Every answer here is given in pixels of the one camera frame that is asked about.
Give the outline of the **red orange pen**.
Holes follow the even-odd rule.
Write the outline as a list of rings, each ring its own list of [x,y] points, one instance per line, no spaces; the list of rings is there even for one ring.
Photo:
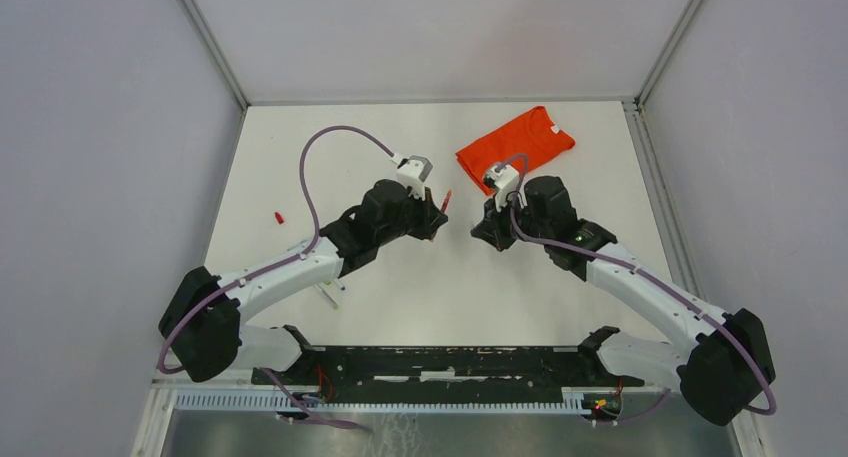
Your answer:
[[[426,189],[426,196],[429,199],[429,203],[432,205],[432,209],[428,211],[428,215],[432,215],[436,212],[442,212],[447,215],[447,210],[452,198],[452,191],[448,190],[445,196],[441,201],[436,201],[433,198],[432,190],[430,188]]]

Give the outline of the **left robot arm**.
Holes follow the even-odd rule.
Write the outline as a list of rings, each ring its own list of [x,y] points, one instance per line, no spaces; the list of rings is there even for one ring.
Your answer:
[[[313,356],[285,328],[258,328],[250,320],[268,307],[373,262],[381,247],[401,238],[433,239],[448,217],[426,192],[417,198],[394,180],[374,184],[360,204],[324,225],[316,236],[275,261],[220,275],[200,266],[182,279],[158,324],[166,354],[184,372],[206,382],[228,369],[268,367],[290,384],[306,382]]]

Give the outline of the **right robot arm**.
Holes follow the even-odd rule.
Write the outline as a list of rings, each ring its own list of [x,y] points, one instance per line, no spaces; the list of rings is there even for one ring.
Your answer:
[[[486,171],[483,184],[492,195],[472,237],[498,251],[517,241],[542,247],[556,267],[615,297],[662,334],[650,341],[612,327],[595,331],[577,359],[585,382],[635,377],[680,394],[718,426],[743,411],[776,413],[774,363],[753,312],[730,313],[659,277],[613,233],[578,217],[558,177],[525,182],[504,165]]]

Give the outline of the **thin green-tip pen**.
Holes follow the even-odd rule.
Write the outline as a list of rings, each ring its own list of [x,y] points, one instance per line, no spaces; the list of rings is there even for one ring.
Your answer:
[[[321,287],[321,286],[318,286],[318,290],[319,290],[320,294],[322,295],[322,297],[323,297],[323,298],[324,298],[324,299],[328,302],[328,304],[331,306],[331,308],[332,308],[332,309],[334,309],[334,310],[338,310],[338,309],[339,309],[339,304],[338,304],[338,303],[336,302],[336,300],[335,300],[335,299],[334,299],[334,298],[333,298],[333,297],[329,294],[329,292],[328,292],[327,290],[325,290],[325,289],[324,289],[323,287]]]

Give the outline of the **folded orange cloth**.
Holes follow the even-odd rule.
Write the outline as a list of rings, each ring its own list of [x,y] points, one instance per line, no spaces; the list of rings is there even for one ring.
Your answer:
[[[460,149],[456,158],[475,185],[491,196],[493,191],[484,184],[483,177],[496,162],[526,154],[527,170],[533,171],[575,145],[576,141],[551,119],[547,109],[536,106]]]

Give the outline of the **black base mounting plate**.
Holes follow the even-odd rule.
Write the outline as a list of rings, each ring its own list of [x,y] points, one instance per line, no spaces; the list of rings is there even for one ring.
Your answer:
[[[317,387],[332,404],[559,403],[565,388],[642,387],[579,346],[325,346],[276,374],[288,390]]]

